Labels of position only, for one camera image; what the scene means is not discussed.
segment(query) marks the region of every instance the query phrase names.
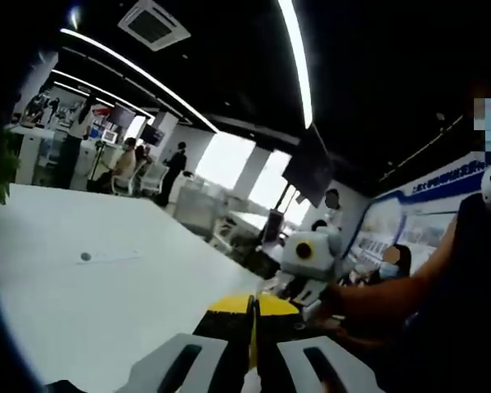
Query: white chair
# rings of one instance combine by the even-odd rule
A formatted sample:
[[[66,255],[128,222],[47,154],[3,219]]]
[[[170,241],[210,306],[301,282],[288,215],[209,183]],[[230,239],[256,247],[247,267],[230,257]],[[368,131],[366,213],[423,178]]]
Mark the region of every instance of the white chair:
[[[122,176],[111,177],[111,193],[120,197],[132,197],[134,193],[134,180],[143,165],[143,162],[138,164],[137,168],[129,178],[124,178]]]
[[[219,212],[219,201],[191,187],[182,187],[173,217],[192,233],[209,242]]]
[[[159,192],[162,179],[169,168],[160,162],[149,165],[146,173],[140,178],[140,191]]]

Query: monitor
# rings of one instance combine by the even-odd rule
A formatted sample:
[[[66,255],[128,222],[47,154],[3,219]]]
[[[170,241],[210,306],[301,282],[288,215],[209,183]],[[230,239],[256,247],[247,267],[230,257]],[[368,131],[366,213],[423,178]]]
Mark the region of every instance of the monitor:
[[[133,122],[135,113],[127,108],[124,108],[120,104],[115,104],[115,107],[111,109],[107,121],[119,125],[120,127],[127,128]]]
[[[158,146],[160,145],[160,142],[162,142],[162,139],[164,139],[164,135],[165,133],[163,131],[160,131],[159,129],[151,127],[149,124],[146,124],[142,131],[142,134],[140,135],[140,139],[145,143],[149,143],[153,146]]]
[[[105,130],[101,136],[101,140],[107,143],[116,143],[116,138],[118,134],[114,131]]]
[[[317,134],[308,130],[282,176],[315,207],[322,202],[331,180],[332,164]]]

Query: white table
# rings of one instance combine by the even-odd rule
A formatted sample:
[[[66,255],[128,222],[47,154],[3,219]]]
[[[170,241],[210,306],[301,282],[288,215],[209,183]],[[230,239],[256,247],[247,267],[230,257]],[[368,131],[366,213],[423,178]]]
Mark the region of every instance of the white table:
[[[0,309],[43,383],[114,391],[209,304],[259,282],[150,201],[12,184],[0,206]]]
[[[260,234],[268,222],[266,215],[255,215],[253,213],[244,213],[241,211],[230,211],[229,215],[237,221],[237,224],[254,235]]]

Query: air conditioner vent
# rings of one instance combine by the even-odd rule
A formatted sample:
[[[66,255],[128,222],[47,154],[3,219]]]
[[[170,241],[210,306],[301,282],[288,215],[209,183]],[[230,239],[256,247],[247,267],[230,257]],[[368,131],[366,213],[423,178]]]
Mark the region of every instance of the air conditioner vent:
[[[118,26],[152,51],[191,37],[173,16],[152,0],[137,2]]]

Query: face mask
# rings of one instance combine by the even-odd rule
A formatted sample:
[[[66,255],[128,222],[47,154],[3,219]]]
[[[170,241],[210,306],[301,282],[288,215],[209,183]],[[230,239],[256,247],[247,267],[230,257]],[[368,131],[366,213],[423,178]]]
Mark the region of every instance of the face mask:
[[[396,278],[399,275],[399,267],[396,264],[390,264],[389,262],[382,261],[379,270],[382,279]]]

